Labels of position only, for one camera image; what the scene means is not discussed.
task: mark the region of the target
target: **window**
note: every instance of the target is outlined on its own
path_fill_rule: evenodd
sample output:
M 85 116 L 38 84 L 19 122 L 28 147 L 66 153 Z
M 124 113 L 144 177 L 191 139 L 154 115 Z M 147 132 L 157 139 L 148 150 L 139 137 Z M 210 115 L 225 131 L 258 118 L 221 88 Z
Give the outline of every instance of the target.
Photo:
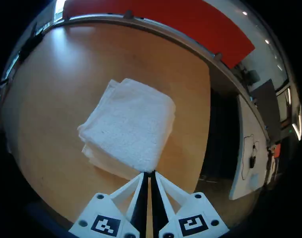
M 63 7 L 66 0 L 57 0 L 55 6 L 54 21 L 58 21 L 63 17 Z
M 291 115 L 291 91 L 290 88 L 287 88 L 281 94 L 277 96 L 277 102 L 279 105 L 280 111 L 280 120 L 284 122 L 287 120 Z

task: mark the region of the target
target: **red object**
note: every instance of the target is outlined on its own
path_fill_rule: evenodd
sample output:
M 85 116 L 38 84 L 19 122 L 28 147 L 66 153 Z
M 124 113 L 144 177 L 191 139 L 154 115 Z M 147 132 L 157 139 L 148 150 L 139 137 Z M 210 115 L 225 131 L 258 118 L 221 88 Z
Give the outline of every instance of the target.
M 275 158 L 280 157 L 280 151 L 281 151 L 281 144 L 278 144 L 274 149 L 274 157 Z
M 206 49 L 222 53 L 222 61 L 233 68 L 254 45 L 229 18 L 202 0 L 67 0 L 63 18 L 93 13 L 125 14 L 148 18 L 191 37 Z

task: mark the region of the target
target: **folded towel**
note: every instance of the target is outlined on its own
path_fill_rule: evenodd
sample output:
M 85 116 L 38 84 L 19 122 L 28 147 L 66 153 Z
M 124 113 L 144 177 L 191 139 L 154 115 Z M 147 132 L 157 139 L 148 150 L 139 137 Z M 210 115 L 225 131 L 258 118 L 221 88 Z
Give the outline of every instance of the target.
M 172 131 L 174 112 L 167 95 L 132 79 L 111 80 L 96 109 L 78 127 L 83 153 L 92 164 L 126 179 L 151 172 Z

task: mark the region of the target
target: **white wall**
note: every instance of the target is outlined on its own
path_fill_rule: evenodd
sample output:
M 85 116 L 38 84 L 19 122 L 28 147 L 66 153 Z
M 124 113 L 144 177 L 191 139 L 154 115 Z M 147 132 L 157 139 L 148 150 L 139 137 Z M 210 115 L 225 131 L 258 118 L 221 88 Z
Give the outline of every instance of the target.
M 284 65 L 278 51 L 271 43 L 266 29 L 254 17 L 253 13 L 239 0 L 204 1 L 231 19 L 255 46 L 255 49 L 242 61 L 248 70 L 254 69 L 260 76 L 260 82 L 253 84 L 249 89 L 254 90 L 269 79 L 272 79 L 275 89 L 279 88 L 287 79 Z
M 3 77 L 5 76 L 6 71 L 12 64 L 13 59 L 16 57 L 16 55 L 18 54 L 21 47 L 24 45 L 24 43 L 30 37 L 34 24 L 37 22 L 36 30 L 38 30 L 40 27 L 44 26 L 46 23 L 53 21 L 55 4 L 56 4 L 56 1 L 52 1 L 51 3 L 49 3 L 49 5 L 46 8 L 44 8 L 42 10 L 42 12 L 40 12 L 36 18 L 33 19 L 33 21 L 29 24 L 29 26 L 23 32 L 21 37 L 18 39 L 15 47 L 13 48 L 13 50 L 8 58 L 6 65 L 5 65 Z

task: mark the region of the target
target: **cable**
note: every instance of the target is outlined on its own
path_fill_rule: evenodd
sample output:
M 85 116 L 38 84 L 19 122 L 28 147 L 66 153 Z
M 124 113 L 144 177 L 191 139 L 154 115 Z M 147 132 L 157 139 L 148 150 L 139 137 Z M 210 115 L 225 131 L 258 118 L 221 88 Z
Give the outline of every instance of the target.
M 256 140 L 256 141 L 254 141 L 254 135 L 253 134 L 251 134 L 250 136 L 245 136 L 244 138 L 243 138 L 243 156 L 244 156 L 244 154 L 245 154 L 245 141 L 246 141 L 246 138 L 249 138 L 249 137 L 252 137 L 252 142 L 253 142 L 253 146 L 252 146 L 252 152 L 251 152 L 251 156 L 249 157 L 249 158 L 252 158 L 252 157 L 254 157 L 254 158 L 256 158 L 256 155 L 257 155 L 257 152 L 258 152 L 258 150 L 257 150 L 257 148 L 256 148 L 256 145 L 255 145 L 255 143 L 257 143 L 257 142 L 259 142 L 258 140 Z M 249 170 L 248 170 L 248 173 L 247 173 L 247 175 L 245 176 L 245 178 L 243 178 L 243 168 L 244 168 L 244 163 L 243 163 L 243 158 L 242 158 L 242 169 L 241 169 L 241 178 L 242 178 L 242 180 L 246 180 L 247 179 L 247 177 L 248 177 L 248 175 L 249 175 L 249 172 L 250 172 L 250 168 L 249 168 Z

